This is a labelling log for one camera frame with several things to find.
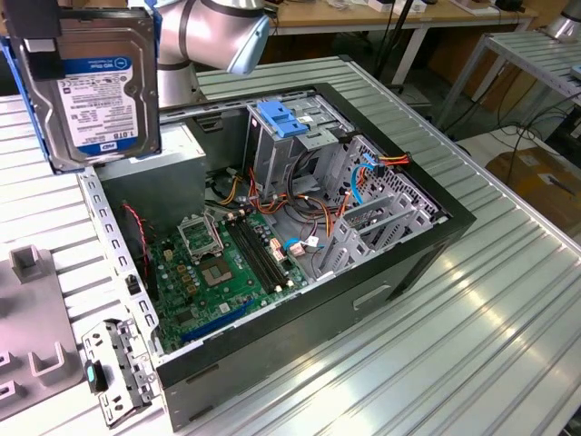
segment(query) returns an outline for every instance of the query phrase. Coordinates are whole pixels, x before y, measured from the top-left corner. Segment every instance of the teal component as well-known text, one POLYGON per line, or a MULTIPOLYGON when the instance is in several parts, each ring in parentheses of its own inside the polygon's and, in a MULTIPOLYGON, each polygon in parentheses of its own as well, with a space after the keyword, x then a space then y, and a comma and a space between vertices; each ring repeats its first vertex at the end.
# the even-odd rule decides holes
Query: teal component
POLYGON ((94 369, 93 366, 87 368, 87 380, 92 383, 94 382, 94 369))

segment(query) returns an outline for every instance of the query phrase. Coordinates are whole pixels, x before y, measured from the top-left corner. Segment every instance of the cardboard box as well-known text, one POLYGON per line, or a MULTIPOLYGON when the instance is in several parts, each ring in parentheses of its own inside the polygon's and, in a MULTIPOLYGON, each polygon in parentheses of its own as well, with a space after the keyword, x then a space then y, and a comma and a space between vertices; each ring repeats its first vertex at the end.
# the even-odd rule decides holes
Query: cardboard box
MULTIPOLYGON (((512 152, 487 164, 501 182, 507 182, 512 152)), ((520 150, 508 187, 569 236, 581 232, 581 178, 540 147, 520 150)))

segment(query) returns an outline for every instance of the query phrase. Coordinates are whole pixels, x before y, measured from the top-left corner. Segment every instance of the motherboard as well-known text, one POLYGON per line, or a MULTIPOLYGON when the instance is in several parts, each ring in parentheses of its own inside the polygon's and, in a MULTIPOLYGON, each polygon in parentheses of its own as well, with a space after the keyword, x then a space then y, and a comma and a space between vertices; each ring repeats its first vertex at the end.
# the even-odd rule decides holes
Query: motherboard
POLYGON ((166 352, 306 286, 298 264, 286 256, 281 259, 281 251, 272 250, 277 246, 276 237, 259 213, 212 223, 208 232, 203 224, 189 225, 186 231, 176 228, 168 238, 151 244, 150 271, 155 274, 157 289, 148 292, 166 352), (198 247, 211 244, 212 229, 223 249, 192 257, 198 247))

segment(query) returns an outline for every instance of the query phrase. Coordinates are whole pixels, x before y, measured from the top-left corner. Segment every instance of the desk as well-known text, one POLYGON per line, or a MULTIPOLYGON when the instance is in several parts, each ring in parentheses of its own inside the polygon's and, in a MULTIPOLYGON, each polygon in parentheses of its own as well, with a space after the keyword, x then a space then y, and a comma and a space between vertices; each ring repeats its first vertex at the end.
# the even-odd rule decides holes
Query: desk
MULTIPOLYGON (((502 12, 500 15, 472 15, 453 5, 449 0, 439 0, 435 5, 429 5, 423 14, 410 14, 403 25, 404 29, 414 29, 409 40, 398 71, 393 77, 393 84, 403 84, 408 75, 421 43, 430 28, 461 27, 474 25, 517 25, 517 31, 526 30, 537 12, 528 8, 524 13, 502 12)), ((392 25, 398 21, 398 15, 391 18, 392 25)), ((354 5, 351 9, 340 11, 327 4, 325 0, 315 0, 313 3, 286 2, 279 8, 278 28, 271 24, 271 35, 305 35, 326 34, 338 32, 361 32, 385 30, 389 13, 381 13, 364 5, 354 5)), ((500 67, 495 64, 492 75, 496 75, 500 67)))
MULTIPOLYGON (((179 436, 558 434, 581 403, 581 250, 352 62, 200 74, 210 100, 323 80, 477 220, 409 292, 179 436)), ((110 280, 76 176, 49 175, 23 111, 19 97, 0 99, 0 212, 20 215, 0 214, 0 248, 53 251, 80 343, 101 320, 127 316, 123 284, 110 280)), ((172 435, 159 398, 109 432, 86 382, 0 422, 0 433, 172 435)))

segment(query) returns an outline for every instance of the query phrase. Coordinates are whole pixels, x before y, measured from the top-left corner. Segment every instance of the table leg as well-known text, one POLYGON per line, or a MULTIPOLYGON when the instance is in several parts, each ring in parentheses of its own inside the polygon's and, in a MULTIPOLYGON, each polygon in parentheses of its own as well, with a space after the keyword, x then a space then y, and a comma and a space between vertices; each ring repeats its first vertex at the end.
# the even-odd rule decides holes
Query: table leg
POLYGON ((450 92, 448 93, 446 100, 444 100, 444 104, 442 105, 442 111, 436 121, 436 127, 438 129, 440 130, 442 129, 443 127, 442 125, 446 121, 446 118, 448 118, 450 110, 452 109, 454 103, 460 96, 460 93, 464 89, 464 86, 466 86, 468 78, 472 75, 472 73, 478 66, 478 62, 480 61, 480 58, 485 53, 485 49, 487 48, 487 39, 488 36, 486 35, 482 35, 480 37, 480 40, 478 41, 476 48, 468 58, 468 61, 466 62, 466 65, 464 65, 464 68, 460 72, 458 79, 450 89, 450 92))
POLYGON ((406 53, 404 53, 401 62, 399 62, 398 71, 396 71, 396 74, 393 76, 393 80, 391 81, 392 84, 404 83, 406 76, 409 73, 409 68, 411 68, 427 32, 427 27, 420 27, 414 30, 414 33, 409 40, 408 48, 406 48, 406 53))
POLYGON ((504 66, 506 61, 507 60, 504 57, 499 56, 495 63, 492 64, 492 66, 488 70, 487 75, 484 76, 482 83, 480 84, 474 95, 472 95, 473 102, 476 102, 482 96, 482 94, 488 90, 494 78, 500 74, 500 71, 502 70, 502 67, 504 66))
MULTIPOLYGON (((515 32, 527 30, 531 22, 532 18, 524 19, 522 22, 518 23, 517 27, 515 28, 515 32)), ((502 69, 502 66, 504 65, 505 61, 506 59, 499 56, 496 62, 493 63, 493 65, 490 67, 490 70, 488 70, 487 75, 484 77, 484 80, 482 80, 482 83, 480 84, 474 95, 472 95, 473 102, 476 102, 476 100, 480 98, 483 93, 486 92, 494 78, 500 74, 500 70, 502 69)))

